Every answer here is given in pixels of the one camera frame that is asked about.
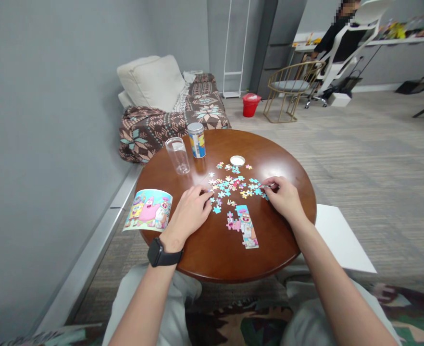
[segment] white cushion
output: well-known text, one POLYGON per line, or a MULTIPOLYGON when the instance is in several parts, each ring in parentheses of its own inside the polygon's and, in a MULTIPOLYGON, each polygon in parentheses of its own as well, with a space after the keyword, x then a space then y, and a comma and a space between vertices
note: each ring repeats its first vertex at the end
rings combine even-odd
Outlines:
POLYGON ((129 97, 129 94, 127 94, 127 91, 124 90, 122 93, 119 93, 117 96, 119 97, 119 101, 121 102, 124 109, 126 109, 127 107, 134 106, 134 103, 132 99, 129 97))
POLYGON ((134 104, 167 112, 172 111, 185 86, 172 55, 134 60, 119 66, 117 75, 134 104))

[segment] white ladder shelf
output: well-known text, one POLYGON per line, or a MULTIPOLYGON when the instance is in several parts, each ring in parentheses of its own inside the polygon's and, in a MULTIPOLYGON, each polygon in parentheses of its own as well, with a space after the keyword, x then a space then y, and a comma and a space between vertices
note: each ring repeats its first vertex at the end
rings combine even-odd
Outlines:
POLYGON ((249 5, 247 7, 246 34, 244 36, 244 49, 242 51, 241 71, 227 72, 226 71, 226 54, 228 52, 228 36, 230 34, 230 18, 231 18, 231 5, 232 5, 232 3, 233 3, 233 0, 230 0, 230 10, 228 12, 228 28, 226 30, 225 62, 223 63, 223 97, 225 99, 233 98, 233 97, 241 97, 242 71, 244 70, 244 55, 246 53, 247 27, 248 27, 248 24, 249 24, 249 12, 250 12, 250 0, 249 0, 249 5), (228 75, 240 75, 241 76, 241 79, 239 81, 238 91, 225 91, 225 76, 228 76, 228 75))

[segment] clear glass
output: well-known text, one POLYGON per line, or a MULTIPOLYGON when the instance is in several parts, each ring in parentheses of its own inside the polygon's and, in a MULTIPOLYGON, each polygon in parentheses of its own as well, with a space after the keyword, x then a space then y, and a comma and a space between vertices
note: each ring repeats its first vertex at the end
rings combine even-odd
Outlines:
POLYGON ((173 137, 166 140, 165 146, 177 174, 187 174, 189 172, 189 163, 187 149, 183 140, 180 137, 173 137))

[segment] hand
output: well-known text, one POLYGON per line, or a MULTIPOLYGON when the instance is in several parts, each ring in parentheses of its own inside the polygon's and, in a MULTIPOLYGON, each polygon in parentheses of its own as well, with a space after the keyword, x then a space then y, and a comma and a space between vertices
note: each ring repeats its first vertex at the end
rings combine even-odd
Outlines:
POLYGON ((188 237, 202 226, 211 213, 209 198, 212 196, 213 191, 208 192, 202 185, 192 186, 183 193, 167 228, 159 237, 167 252, 183 249, 188 237))
POLYGON ((289 223, 306 218, 300 202, 299 192, 285 177, 274 176, 265 179, 262 185, 273 207, 284 216, 289 223))

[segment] smartwatch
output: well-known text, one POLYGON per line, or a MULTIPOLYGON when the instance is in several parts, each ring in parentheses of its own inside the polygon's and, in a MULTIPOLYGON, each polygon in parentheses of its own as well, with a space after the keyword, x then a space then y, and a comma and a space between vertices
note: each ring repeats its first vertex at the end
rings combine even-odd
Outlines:
POLYGON ((154 238, 148 250, 148 260, 152 267, 174 265, 180 262, 183 249, 175 253, 164 252, 164 246, 159 238, 154 238))

